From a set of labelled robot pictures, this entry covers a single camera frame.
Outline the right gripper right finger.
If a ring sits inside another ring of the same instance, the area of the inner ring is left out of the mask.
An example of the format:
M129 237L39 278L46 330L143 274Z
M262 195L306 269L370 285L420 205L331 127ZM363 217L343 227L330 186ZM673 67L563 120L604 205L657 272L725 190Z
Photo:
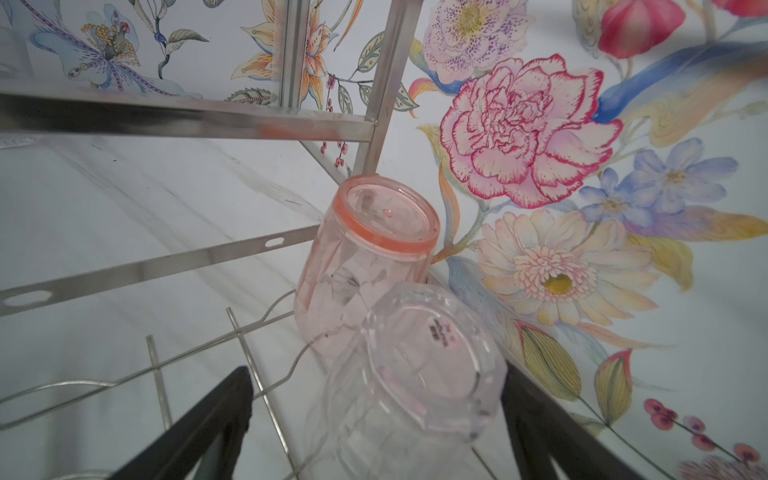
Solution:
M501 404L521 478L555 479L555 465L570 479L640 477L512 363Z

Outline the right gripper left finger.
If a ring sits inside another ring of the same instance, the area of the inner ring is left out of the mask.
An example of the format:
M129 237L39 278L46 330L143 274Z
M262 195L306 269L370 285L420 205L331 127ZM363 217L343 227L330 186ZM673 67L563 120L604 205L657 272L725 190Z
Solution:
M231 479L252 416L247 367L234 369L113 479Z

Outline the pink glass cup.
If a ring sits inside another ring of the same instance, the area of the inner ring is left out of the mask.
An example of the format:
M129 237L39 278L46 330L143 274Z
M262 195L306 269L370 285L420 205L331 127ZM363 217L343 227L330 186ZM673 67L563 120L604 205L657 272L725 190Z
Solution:
M337 357L378 299L425 280L439 231L435 209L408 186L378 174L345 180L297 286L293 312L305 340Z

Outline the clear glass cup small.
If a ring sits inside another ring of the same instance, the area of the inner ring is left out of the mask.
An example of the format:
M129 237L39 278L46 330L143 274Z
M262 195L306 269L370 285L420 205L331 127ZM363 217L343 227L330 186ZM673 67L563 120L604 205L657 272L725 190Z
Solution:
M507 366L450 291L400 283L333 362L305 423L306 479L448 479L495 419Z

